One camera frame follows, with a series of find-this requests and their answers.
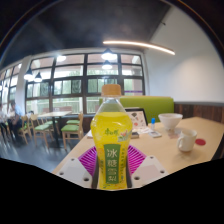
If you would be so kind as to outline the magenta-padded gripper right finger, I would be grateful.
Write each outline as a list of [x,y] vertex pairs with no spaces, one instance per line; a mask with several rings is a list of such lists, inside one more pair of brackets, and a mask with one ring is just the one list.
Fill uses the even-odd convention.
[[127,187],[140,188],[168,175],[154,155],[146,156],[134,146],[127,155]]

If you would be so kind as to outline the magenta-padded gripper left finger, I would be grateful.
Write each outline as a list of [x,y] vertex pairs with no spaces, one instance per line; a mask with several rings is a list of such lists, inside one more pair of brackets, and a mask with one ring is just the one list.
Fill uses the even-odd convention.
[[57,175],[84,188],[98,186],[98,159],[95,147],[84,151],[75,147],[57,168]]

